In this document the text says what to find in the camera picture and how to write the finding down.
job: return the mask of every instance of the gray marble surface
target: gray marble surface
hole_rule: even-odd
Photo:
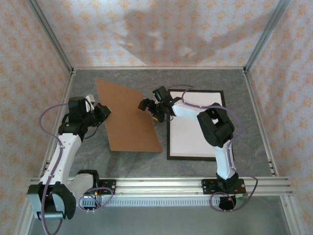
[[[153,98],[152,90],[190,84],[198,90],[223,90],[226,106],[240,118],[244,132],[233,144],[235,166],[240,173],[270,176],[270,169],[257,120],[241,70],[78,70],[71,96],[93,94],[99,101],[95,79],[105,79],[142,91]],[[154,122],[162,153],[110,151],[105,125],[98,128],[79,148],[70,176],[81,169],[96,169],[100,177],[214,177],[216,162],[166,160],[166,123]],[[88,136],[94,131],[90,128]]]

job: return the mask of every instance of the patterned wallpaper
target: patterned wallpaper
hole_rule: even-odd
[[[38,117],[60,103],[68,73],[26,0],[2,0],[0,15],[0,234],[11,235],[48,143]]]
[[[281,175],[293,177],[313,234],[313,5],[294,0],[252,68],[252,87]]]
[[[72,66],[243,66],[279,0],[39,0]]]

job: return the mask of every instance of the black picture frame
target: black picture frame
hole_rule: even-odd
[[[168,89],[169,92],[184,92],[185,89]],[[226,107],[224,92],[223,91],[214,91],[214,90],[189,90],[188,92],[197,92],[197,93],[220,93],[222,105]],[[215,157],[183,157],[183,156],[171,156],[171,145],[170,145],[170,137],[171,137],[171,122],[167,122],[167,160],[189,160],[189,161],[216,161]]]

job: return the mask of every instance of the orange floral pattern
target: orange floral pattern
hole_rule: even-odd
[[[312,15],[310,0],[291,1],[251,72],[279,173],[293,177],[307,234],[313,234]]]
[[[25,0],[1,1],[0,15],[0,234],[12,235],[47,148],[38,118],[61,101],[68,72]]]
[[[244,66],[279,0],[39,0],[74,67]]]

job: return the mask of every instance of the gray floor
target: gray floor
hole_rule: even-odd
[[[48,220],[55,231],[58,221]],[[77,210],[58,235],[289,235],[279,197],[252,197],[240,211],[220,213],[208,207],[103,208]],[[44,235],[33,219],[29,235]]]
[[[152,90],[162,85],[190,84],[195,89],[223,90],[226,106],[239,116],[244,128],[241,138],[233,145],[237,169],[254,176],[271,175],[241,70],[78,70],[70,95],[93,94],[98,101],[95,78],[140,90],[148,98],[153,98]],[[84,140],[79,148],[70,176],[81,169],[96,169],[100,177],[215,176],[215,162],[166,160],[166,123],[155,123],[155,128],[163,148],[160,154],[110,151],[105,126],[101,125],[96,135]]]

